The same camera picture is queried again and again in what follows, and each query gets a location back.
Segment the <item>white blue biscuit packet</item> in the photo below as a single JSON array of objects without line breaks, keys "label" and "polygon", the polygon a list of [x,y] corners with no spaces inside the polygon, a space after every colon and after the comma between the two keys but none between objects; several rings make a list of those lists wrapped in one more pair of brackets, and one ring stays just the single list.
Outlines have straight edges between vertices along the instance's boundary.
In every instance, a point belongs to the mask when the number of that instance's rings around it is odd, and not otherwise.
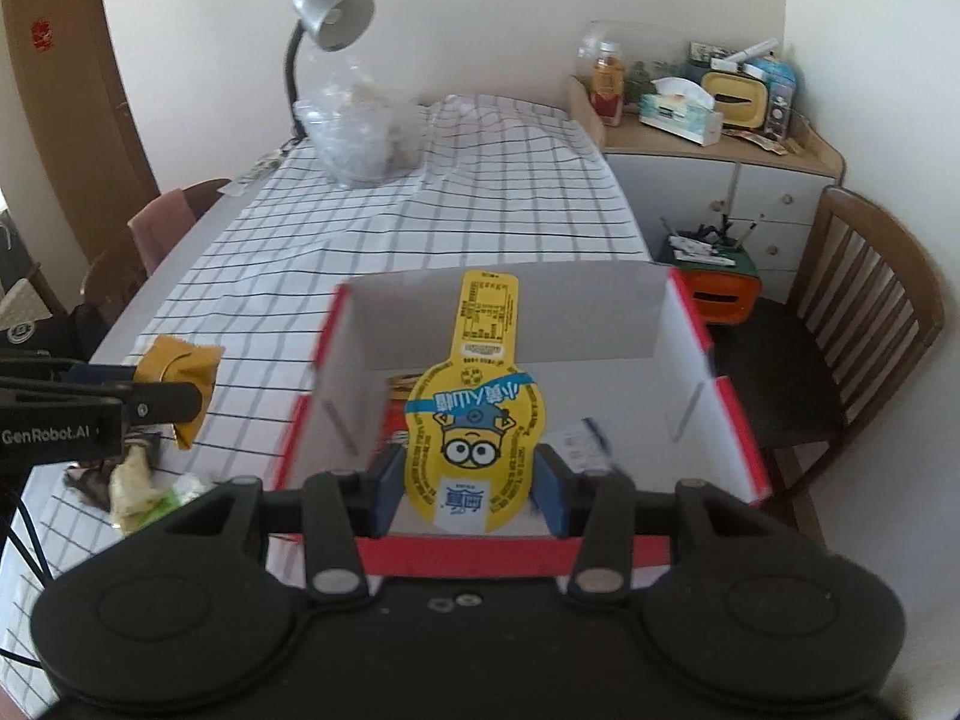
[{"label": "white blue biscuit packet", "polygon": [[615,470],[610,442],[592,418],[579,419],[560,429],[553,447],[578,475],[607,475]]}]

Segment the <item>yellow minion snack packet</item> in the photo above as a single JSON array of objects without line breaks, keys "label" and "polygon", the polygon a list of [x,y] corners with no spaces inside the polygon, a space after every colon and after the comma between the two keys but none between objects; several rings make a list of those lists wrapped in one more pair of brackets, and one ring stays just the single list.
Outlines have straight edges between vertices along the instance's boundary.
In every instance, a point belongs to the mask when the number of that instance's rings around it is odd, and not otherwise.
[{"label": "yellow minion snack packet", "polygon": [[517,366],[517,322],[519,280],[467,271],[448,359],[421,374],[407,400],[405,494],[444,532],[494,532],[529,497],[545,405]]}]

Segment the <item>red chips bag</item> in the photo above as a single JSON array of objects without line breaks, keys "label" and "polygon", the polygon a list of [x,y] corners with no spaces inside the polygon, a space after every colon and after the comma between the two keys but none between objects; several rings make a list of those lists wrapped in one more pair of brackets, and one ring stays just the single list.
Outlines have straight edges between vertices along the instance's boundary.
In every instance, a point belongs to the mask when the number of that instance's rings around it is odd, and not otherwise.
[{"label": "red chips bag", "polygon": [[387,379],[387,400],[381,427],[384,444],[407,444],[409,429],[405,419],[405,406],[418,379],[418,374],[395,374]]}]

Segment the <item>pale yellow snack bag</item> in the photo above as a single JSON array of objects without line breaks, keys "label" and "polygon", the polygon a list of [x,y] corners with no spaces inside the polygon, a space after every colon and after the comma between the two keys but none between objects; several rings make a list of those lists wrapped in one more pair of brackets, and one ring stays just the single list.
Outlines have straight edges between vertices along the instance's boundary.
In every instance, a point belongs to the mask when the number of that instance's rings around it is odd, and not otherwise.
[{"label": "pale yellow snack bag", "polygon": [[122,535],[138,530],[146,517],[160,504],[160,489],[151,481],[149,447],[133,442],[127,447],[124,460],[114,466],[109,478],[110,520]]}]

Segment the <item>small yellow snack packet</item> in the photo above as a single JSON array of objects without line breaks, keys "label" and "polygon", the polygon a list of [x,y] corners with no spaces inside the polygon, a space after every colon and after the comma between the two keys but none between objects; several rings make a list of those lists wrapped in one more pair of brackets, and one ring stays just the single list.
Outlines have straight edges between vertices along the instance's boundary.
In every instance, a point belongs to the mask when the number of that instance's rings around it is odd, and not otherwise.
[{"label": "small yellow snack packet", "polygon": [[194,414],[190,418],[171,421],[181,450],[189,450],[200,433],[215,392],[223,353],[223,346],[195,344],[171,335],[160,335],[135,367],[135,382],[189,383],[197,390],[199,406]]}]

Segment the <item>red cardboard box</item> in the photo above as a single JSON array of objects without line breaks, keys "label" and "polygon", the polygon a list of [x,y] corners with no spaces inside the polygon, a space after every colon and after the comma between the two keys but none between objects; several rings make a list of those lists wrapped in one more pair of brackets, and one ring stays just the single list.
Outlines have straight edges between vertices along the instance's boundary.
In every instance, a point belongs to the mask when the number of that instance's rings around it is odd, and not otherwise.
[{"label": "red cardboard box", "polygon": [[770,484],[679,273],[640,260],[441,268],[335,291],[275,483],[347,472],[374,575],[571,569],[602,473]]}]

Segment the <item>black snack packet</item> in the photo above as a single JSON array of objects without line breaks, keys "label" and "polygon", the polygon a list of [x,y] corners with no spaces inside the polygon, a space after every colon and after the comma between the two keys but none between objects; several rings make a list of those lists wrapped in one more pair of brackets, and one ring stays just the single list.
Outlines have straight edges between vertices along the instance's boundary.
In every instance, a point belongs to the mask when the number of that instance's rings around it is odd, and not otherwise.
[{"label": "black snack packet", "polygon": [[64,483],[96,509],[110,511],[110,470],[106,465],[70,465],[64,471]]}]

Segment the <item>green cracker packet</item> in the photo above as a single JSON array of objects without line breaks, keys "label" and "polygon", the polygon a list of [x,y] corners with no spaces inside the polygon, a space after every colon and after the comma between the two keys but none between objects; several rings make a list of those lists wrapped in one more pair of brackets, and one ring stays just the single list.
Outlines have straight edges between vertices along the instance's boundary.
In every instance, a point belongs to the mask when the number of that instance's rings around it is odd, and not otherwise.
[{"label": "green cracker packet", "polygon": [[185,473],[174,481],[163,494],[158,497],[153,507],[153,514],[166,517],[167,514],[182,509],[192,500],[199,499],[212,489],[212,483],[194,473]]}]

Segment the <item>black bag on chair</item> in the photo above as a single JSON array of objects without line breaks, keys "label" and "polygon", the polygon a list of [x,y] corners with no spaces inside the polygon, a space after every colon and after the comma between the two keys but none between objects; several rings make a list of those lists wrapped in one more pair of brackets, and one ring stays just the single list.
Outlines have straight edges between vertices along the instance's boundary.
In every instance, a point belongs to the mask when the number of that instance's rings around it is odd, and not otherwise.
[{"label": "black bag on chair", "polygon": [[26,349],[53,358],[83,357],[73,317],[54,314],[26,278],[3,294],[0,328],[3,349]]}]

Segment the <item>left wooden chair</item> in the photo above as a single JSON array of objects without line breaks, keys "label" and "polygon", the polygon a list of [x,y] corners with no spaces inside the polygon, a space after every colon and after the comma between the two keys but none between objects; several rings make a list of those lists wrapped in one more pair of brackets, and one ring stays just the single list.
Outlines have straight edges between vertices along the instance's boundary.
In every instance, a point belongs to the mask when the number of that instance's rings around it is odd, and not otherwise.
[{"label": "left wooden chair", "polygon": [[[226,179],[210,179],[182,189],[197,218],[195,224],[217,204],[227,185]],[[149,277],[126,224],[119,237],[89,267],[82,284],[83,302],[96,310],[107,327],[112,327]]]}]

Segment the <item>wooden chair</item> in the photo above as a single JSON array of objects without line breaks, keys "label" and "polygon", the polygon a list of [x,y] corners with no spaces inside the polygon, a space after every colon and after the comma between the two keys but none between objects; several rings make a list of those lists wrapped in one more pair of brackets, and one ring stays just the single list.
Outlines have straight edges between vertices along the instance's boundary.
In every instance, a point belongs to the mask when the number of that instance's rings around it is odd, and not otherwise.
[{"label": "wooden chair", "polygon": [[770,475],[766,504],[796,499],[835,465],[944,325],[918,239],[882,206],[827,188],[788,300],[760,298],[739,325],[708,328]]},{"label": "wooden chair", "polygon": [[[210,179],[182,189],[197,218],[195,224],[217,204],[227,185],[226,179]],[[112,327],[149,277],[126,224],[119,237],[89,267],[82,284],[83,302],[96,310],[107,327]]]}]

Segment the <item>pink cloth on chair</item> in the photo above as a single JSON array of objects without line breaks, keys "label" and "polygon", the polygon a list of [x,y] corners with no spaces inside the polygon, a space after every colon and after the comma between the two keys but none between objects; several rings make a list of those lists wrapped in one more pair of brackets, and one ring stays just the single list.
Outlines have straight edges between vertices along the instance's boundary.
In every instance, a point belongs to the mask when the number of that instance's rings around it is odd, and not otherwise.
[{"label": "pink cloth on chair", "polygon": [[182,188],[156,197],[128,220],[127,227],[148,275],[155,273],[195,221]]}]

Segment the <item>orange green desk organizer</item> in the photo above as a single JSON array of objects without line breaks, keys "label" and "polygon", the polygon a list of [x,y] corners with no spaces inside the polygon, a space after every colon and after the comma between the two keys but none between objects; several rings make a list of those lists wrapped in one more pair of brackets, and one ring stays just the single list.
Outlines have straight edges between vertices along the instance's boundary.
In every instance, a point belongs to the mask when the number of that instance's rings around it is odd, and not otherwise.
[{"label": "orange green desk organizer", "polygon": [[752,314],[761,278],[743,244],[760,220],[758,216],[736,238],[727,213],[716,224],[700,224],[697,229],[677,229],[662,218],[665,241],[658,261],[680,271],[704,323],[740,325]]}]

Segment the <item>right wooden chair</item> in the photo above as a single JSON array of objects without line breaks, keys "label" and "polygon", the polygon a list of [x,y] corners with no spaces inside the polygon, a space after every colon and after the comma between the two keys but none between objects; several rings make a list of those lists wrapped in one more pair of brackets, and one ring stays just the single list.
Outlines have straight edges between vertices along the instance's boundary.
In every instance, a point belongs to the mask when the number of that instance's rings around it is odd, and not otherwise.
[{"label": "right wooden chair", "polygon": [[788,300],[760,298],[739,325],[708,328],[770,475],[766,504],[796,499],[835,465],[944,325],[918,239],[882,206],[827,188]]}]

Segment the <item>checkered white tablecloth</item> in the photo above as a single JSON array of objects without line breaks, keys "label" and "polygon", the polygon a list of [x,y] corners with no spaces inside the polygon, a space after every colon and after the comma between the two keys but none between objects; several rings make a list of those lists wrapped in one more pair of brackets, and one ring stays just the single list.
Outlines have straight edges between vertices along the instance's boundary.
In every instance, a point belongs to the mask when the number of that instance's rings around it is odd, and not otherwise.
[{"label": "checkered white tablecloth", "polygon": [[646,255],[601,152],[561,110],[451,96],[423,119],[420,166],[373,188],[342,187],[311,148],[293,149],[268,181],[221,200],[127,307],[101,361],[132,364],[160,335],[223,351],[199,437],[190,449],[163,445],[158,486],[274,471],[320,327],[348,278]]}]

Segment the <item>brown wooden door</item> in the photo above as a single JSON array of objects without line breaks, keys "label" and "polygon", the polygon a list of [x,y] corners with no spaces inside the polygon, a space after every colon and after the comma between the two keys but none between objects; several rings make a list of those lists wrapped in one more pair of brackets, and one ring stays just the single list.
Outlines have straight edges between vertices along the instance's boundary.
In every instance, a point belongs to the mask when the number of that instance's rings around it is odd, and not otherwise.
[{"label": "brown wooden door", "polygon": [[103,0],[2,0],[13,75],[53,195],[93,262],[158,195]]}]

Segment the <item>clear plastic bag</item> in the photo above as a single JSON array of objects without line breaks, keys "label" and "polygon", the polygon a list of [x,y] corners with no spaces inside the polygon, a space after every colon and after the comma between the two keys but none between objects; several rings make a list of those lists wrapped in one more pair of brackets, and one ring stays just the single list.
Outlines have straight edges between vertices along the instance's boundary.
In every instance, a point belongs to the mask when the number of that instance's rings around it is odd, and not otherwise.
[{"label": "clear plastic bag", "polygon": [[293,103],[296,123],[324,174],[343,187],[377,187],[420,166],[428,111],[416,94],[383,85],[358,60]]}]

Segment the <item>white wooden sideboard cabinet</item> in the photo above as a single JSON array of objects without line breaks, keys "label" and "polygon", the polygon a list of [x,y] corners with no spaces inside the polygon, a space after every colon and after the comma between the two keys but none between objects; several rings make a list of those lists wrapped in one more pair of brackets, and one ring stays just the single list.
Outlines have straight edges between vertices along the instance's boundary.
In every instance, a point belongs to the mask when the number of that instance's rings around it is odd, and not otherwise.
[{"label": "white wooden sideboard cabinet", "polygon": [[729,135],[698,146],[641,124],[635,114],[609,127],[576,76],[566,96],[568,114],[605,156],[652,254],[671,227],[695,231],[727,218],[758,270],[761,294],[788,299],[820,195],[843,181],[846,169],[838,149],[805,117],[791,117],[786,153],[778,156]]}]

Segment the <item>green white tissue box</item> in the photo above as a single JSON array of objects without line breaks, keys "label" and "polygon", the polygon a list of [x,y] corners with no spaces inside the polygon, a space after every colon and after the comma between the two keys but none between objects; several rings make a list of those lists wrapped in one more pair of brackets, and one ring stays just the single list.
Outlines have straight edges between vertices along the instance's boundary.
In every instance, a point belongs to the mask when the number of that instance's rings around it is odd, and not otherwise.
[{"label": "green white tissue box", "polygon": [[711,94],[686,78],[654,80],[654,93],[640,98],[640,122],[698,146],[719,142],[724,115]]}]

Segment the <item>blue box on cabinet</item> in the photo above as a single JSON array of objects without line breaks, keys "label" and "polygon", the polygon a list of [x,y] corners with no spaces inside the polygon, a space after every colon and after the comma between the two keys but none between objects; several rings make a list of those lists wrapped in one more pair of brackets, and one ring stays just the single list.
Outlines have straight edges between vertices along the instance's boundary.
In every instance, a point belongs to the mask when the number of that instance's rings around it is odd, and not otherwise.
[{"label": "blue box on cabinet", "polygon": [[797,89],[797,76],[793,67],[773,55],[757,57],[748,62],[750,68],[761,73],[761,81],[768,89],[768,107],[763,124],[763,135],[782,142],[788,137],[789,119]]}]

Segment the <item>silver gooseneck desk lamp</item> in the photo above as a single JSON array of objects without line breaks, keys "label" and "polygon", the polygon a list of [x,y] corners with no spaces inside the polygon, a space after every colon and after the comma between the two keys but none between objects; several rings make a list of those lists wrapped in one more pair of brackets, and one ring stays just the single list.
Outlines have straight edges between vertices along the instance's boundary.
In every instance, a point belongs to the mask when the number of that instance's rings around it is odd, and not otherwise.
[{"label": "silver gooseneck desk lamp", "polygon": [[290,109],[291,140],[301,142],[306,137],[296,117],[298,100],[296,60],[304,39],[309,39],[322,52],[334,54],[352,46],[370,27],[376,13],[374,0],[291,0],[296,23],[286,44],[283,62],[286,101]]}]

